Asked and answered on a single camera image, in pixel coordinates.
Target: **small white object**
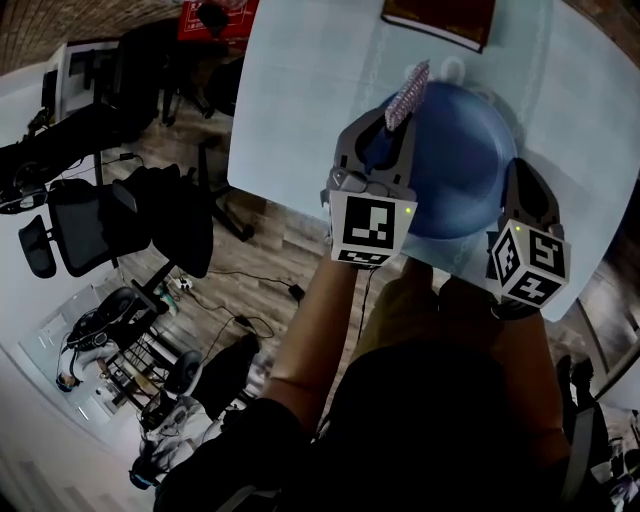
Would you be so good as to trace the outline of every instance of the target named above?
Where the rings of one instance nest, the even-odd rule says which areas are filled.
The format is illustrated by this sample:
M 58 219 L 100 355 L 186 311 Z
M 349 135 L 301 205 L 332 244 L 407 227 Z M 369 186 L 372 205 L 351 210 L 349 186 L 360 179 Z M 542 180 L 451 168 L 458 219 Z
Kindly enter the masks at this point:
M 400 254 L 418 203 L 332 190 L 331 258 L 382 266 Z
M 191 290 L 193 288 L 193 281 L 191 279 L 187 279 L 186 277 L 174 279 L 173 282 L 181 290 Z
M 491 251 L 502 295 L 542 308 L 569 282 L 570 246 L 510 220 Z

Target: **red book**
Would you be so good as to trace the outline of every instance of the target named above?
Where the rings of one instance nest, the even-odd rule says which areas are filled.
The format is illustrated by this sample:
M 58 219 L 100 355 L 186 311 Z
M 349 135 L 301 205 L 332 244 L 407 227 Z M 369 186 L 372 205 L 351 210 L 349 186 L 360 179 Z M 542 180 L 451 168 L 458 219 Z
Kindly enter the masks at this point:
M 226 15 L 229 16 L 229 24 L 220 33 L 220 36 L 213 37 L 196 15 L 202 2 L 185 2 L 182 5 L 182 15 L 180 16 L 178 41 L 210 41 L 246 49 L 251 35 L 251 27 L 256 18 L 258 3 L 259 0 L 248 0 L 240 9 L 223 8 Z

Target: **white wall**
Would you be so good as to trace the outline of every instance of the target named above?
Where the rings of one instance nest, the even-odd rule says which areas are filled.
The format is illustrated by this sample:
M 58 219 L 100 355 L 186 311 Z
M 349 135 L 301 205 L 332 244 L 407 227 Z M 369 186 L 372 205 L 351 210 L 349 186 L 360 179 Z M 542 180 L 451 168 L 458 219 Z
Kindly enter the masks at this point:
M 27 123 L 40 110 L 43 72 L 44 65 L 39 64 L 0 77 L 0 147 L 21 140 Z M 85 165 L 92 165 L 91 160 Z M 36 215 L 42 215 L 45 226 L 51 225 L 46 206 L 20 215 L 0 216 L 0 343 L 3 346 L 17 343 L 54 309 L 85 286 L 99 281 L 110 268 L 103 265 L 81 278 L 73 278 L 66 272 L 54 243 L 56 275 L 51 279 L 34 276 L 22 252 L 18 230 Z
M 33 461 L 58 495 L 73 486 L 89 501 L 109 494 L 122 505 L 132 497 L 152 502 L 152 496 L 145 496 L 129 482 L 131 462 L 115 456 L 65 417 L 2 350 L 0 411 L 0 448 L 5 459 L 14 467 Z
M 44 66 L 37 65 L 0 77 L 0 147 L 21 140 L 27 123 L 39 111 L 43 72 Z M 89 158 L 78 169 L 92 165 L 93 159 Z M 108 499 L 116 500 L 125 510 L 139 510 L 131 504 L 140 498 L 146 501 L 143 509 L 149 510 L 152 497 L 135 489 L 128 479 L 140 439 L 137 425 L 131 420 L 135 416 L 123 415 L 116 422 L 119 428 L 114 424 L 102 435 L 91 435 L 83 420 L 78 420 L 78 412 L 52 383 L 37 369 L 28 371 L 33 364 L 17 345 L 65 301 L 101 281 L 111 269 L 106 264 L 82 278 L 73 278 L 66 272 L 54 243 L 56 275 L 51 279 L 35 277 L 22 252 L 18 230 L 38 214 L 46 226 L 51 225 L 46 206 L 16 216 L 0 216 L 0 344 L 6 350 L 0 349 L 0 488 L 16 487 L 15 479 L 12 483 L 7 478 L 7 464 L 19 474 L 21 463 L 33 462 L 65 505 L 68 498 L 65 500 L 63 489 L 73 487 L 96 510 L 105 510 L 100 502 Z

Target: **white table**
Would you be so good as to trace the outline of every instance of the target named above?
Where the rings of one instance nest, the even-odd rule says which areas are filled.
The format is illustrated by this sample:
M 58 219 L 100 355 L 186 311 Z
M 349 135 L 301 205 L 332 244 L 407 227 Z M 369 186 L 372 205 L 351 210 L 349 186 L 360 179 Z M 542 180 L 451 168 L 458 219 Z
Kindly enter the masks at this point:
M 431 59 L 437 79 L 492 102 L 544 176 L 572 245 L 559 320 L 602 259 L 640 167 L 640 70 L 560 0 L 498 0 L 482 55 L 385 24 L 383 0 L 262 0 L 245 60 L 229 162 L 234 187 L 326 219 L 319 200 L 339 133 Z M 484 231 L 404 252 L 491 289 Z

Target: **wooden floor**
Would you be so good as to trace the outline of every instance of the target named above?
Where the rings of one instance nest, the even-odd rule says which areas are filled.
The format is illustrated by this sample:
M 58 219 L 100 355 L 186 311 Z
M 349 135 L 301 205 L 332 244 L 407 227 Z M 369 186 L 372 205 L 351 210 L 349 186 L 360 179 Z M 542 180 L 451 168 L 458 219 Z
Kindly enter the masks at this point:
M 207 152 L 209 171 L 215 187 L 216 182 L 219 184 L 224 181 L 231 127 L 232 119 L 227 116 L 217 113 L 212 119 L 205 120 L 189 105 L 181 104 L 174 126 L 167 128 L 156 120 L 139 141 L 126 148 L 105 152 L 103 161 L 109 162 L 117 159 L 124 151 L 133 151 L 144 159 L 147 167 L 165 167 L 177 163 L 181 171 L 186 173 L 189 167 L 197 166 L 197 145 L 209 137 L 219 137 L 219 146 Z M 105 181 L 126 178 L 138 165 L 135 160 L 109 164 L 104 168 Z M 225 202 L 229 213 L 241 224 L 250 223 L 254 226 L 256 235 L 249 242 L 242 243 L 216 223 L 211 269 L 242 271 L 270 279 L 281 279 L 306 289 L 318 261 L 327 249 L 326 225 L 241 191 L 232 192 L 220 204 Z M 151 248 L 121 258 L 120 261 L 124 279 L 129 283 L 134 278 L 145 282 L 163 265 L 165 259 Z M 635 300 L 640 294 L 638 290 L 625 284 L 624 275 L 625 272 L 629 273 L 629 269 L 619 270 L 624 267 L 620 263 L 619 254 L 617 267 L 611 261 L 613 260 L 610 258 L 599 267 L 585 289 L 583 299 L 598 335 L 604 340 L 610 363 L 613 364 L 635 340 L 633 329 L 626 327 L 629 315 L 624 313 L 621 301 L 626 301 L 632 305 L 631 309 L 640 312 L 640 301 Z M 397 258 L 389 267 L 374 274 L 367 301 L 368 311 L 373 307 L 384 284 L 399 275 L 403 264 L 403 258 Z M 336 384 L 344 374 L 355 347 L 366 278 L 367 273 L 361 272 Z M 446 273 L 436 271 L 436 290 L 447 279 Z M 640 277 L 633 282 L 638 283 L 640 289 Z M 297 303 L 288 294 L 286 286 L 242 275 L 209 274 L 205 279 L 194 280 L 193 293 L 208 308 L 225 306 L 234 314 L 256 316 L 267 322 L 275 336 L 263 340 L 260 357 L 265 366 L 269 367 L 297 309 Z M 158 321 L 158 330 L 181 349 L 194 348 L 206 353 L 231 315 L 222 309 L 210 313 L 188 295 L 180 294 L 177 290 L 175 294 L 180 297 L 180 312 L 176 317 L 164 315 Z M 256 322 L 255 326 L 261 333 L 267 332 L 260 322 Z M 231 322 L 211 355 L 233 343 L 243 333 L 240 326 Z M 586 357 L 581 334 L 574 330 L 568 319 L 556 324 L 547 323 L 547 333 L 554 359 L 566 353 L 571 353 L 575 360 Z

